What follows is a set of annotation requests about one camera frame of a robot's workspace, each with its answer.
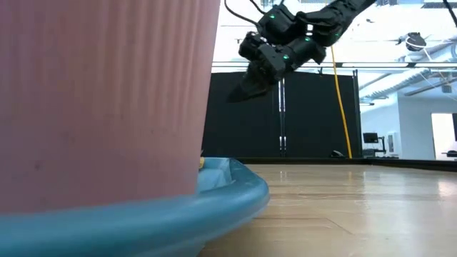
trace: ribbed plastic surface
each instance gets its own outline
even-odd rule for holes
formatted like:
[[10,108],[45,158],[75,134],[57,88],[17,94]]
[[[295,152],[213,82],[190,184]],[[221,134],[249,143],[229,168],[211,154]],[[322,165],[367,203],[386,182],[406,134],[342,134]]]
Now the ribbed plastic surface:
[[193,193],[217,0],[0,0],[0,213]]

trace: yellow object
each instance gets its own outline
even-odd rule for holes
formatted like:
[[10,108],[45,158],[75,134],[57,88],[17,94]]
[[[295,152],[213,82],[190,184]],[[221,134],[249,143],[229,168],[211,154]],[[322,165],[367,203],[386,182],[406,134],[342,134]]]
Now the yellow object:
[[200,168],[203,168],[204,164],[205,164],[205,158],[200,157]]
[[348,146],[348,154],[349,154],[349,158],[352,158],[351,141],[349,140],[348,125],[346,124],[346,115],[344,115],[343,102],[341,100],[341,95],[340,95],[340,85],[338,83],[338,75],[336,75],[335,52],[333,50],[333,46],[331,46],[331,57],[332,57],[332,62],[333,62],[333,72],[335,73],[336,94],[338,95],[338,103],[340,105],[341,118],[343,119],[344,134],[346,135],[346,144]]

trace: black backdrop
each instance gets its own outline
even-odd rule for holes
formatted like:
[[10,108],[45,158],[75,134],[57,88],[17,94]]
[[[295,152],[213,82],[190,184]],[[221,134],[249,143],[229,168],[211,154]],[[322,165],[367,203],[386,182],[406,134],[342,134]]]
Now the black backdrop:
[[[338,76],[353,157],[361,156],[360,106],[352,76]],[[334,75],[296,72],[284,79],[286,156],[348,155]]]
[[211,75],[204,156],[279,157],[278,90],[250,101],[226,103],[242,76],[241,72]]
[[452,114],[452,119],[454,121],[454,133],[456,135],[456,141],[457,141],[457,114]]
[[[202,149],[204,156],[235,158],[326,158],[347,155],[341,112],[332,75],[293,73],[284,80],[285,112],[279,90],[238,104],[226,98],[243,73],[211,75]],[[358,91],[352,76],[338,76],[354,157],[361,155]],[[280,137],[286,137],[285,151]]]

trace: white ceiling pipe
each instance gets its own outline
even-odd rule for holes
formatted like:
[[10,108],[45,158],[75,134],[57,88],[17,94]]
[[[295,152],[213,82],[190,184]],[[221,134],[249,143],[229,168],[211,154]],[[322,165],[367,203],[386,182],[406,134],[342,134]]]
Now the white ceiling pipe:
[[[434,61],[440,62],[456,62],[457,61],[457,44],[451,44],[439,51],[437,51],[434,56],[436,58]],[[423,78],[428,78],[432,76],[435,72],[428,68],[418,68],[418,69],[411,69],[410,71],[405,71],[402,74],[397,75],[400,79],[397,80],[396,83],[388,83],[388,86],[385,87],[387,83],[385,83],[384,79],[366,87],[363,91],[360,92],[360,97],[368,97],[368,98],[378,98],[380,96],[386,96],[396,92],[400,89],[403,89],[411,84],[418,83],[422,81]]]
[[[431,47],[429,49],[426,49],[428,54],[430,56],[432,56],[432,59],[434,61],[440,61],[440,62],[449,61],[449,60],[451,60],[451,62],[452,61],[457,61],[457,60],[453,59],[454,58],[453,55],[455,54],[455,47],[453,49],[453,46],[455,46],[455,42],[457,41],[457,35],[452,36],[451,38],[449,38],[448,40],[445,40],[445,41],[451,41],[451,42],[454,42],[454,43],[442,44],[442,45],[438,45],[438,46],[434,46],[434,47]],[[408,55],[407,56],[408,58],[406,58],[406,56],[402,56],[401,58],[397,59],[397,61],[412,61],[412,62],[419,62],[419,61],[428,62],[428,61],[430,61],[428,59],[428,56],[426,55],[424,50],[419,51],[419,52],[420,52],[420,54]],[[383,78],[386,78],[389,75],[390,74],[384,74]],[[364,89],[364,88],[366,88],[366,87],[368,87],[370,85],[373,85],[374,83],[379,82],[379,81],[380,80],[370,81],[370,82],[368,82],[368,83],[366,83],[364,85],[361,85],[359,88],[360,88],[360,90]]]

